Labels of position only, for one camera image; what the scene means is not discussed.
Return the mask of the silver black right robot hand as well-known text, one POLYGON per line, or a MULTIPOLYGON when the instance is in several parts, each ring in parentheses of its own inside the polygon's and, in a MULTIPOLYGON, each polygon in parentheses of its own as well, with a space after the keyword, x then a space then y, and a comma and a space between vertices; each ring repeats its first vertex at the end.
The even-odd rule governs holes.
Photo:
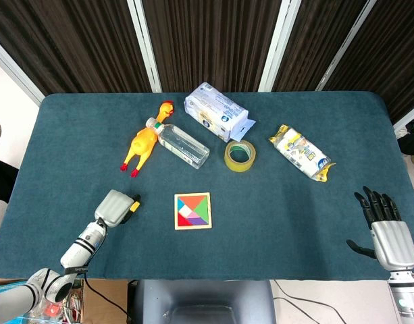
POLYGON ((354 252, 375 259, 387 271, 414 269, 414 242, 396 203, 385 193, 363 187, 365 194, 355 192, 373 241, 373 248, 359 246, 347 240, 354 252))

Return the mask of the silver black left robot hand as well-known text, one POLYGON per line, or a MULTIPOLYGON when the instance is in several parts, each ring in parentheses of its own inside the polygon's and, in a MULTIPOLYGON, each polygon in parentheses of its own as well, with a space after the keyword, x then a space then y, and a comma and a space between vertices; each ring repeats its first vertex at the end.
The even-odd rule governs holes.
POLYGON ((101 219, 107 227, 127 222, 140 206, 140 195, 130 197, 120 191, 110 190, 95 210, 95 219, 101 219))

